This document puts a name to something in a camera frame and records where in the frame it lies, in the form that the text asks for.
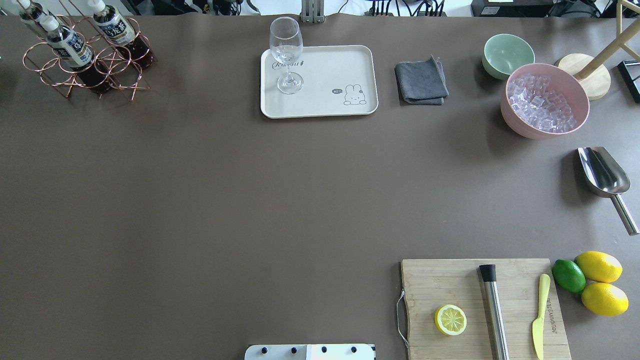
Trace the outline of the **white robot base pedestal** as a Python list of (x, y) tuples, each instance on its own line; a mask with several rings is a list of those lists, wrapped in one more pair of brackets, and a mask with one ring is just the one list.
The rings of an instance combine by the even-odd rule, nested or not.
[(254, 344), (247, 348), (245, 360), (375, 360), (374, 344)]

